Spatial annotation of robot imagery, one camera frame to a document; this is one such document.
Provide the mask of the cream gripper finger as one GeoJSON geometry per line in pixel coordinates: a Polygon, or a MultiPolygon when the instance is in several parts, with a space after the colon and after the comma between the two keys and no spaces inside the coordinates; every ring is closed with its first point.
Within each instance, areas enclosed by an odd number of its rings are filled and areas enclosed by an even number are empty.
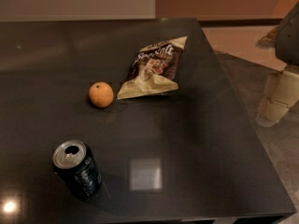
{"type": "Polygon", "coordinates": [[[287,65],[282,71],[271,72],[258,108],[257,123],[262,127],[272,127],[279,123],[298,101],[299,66],[287,65]]]}

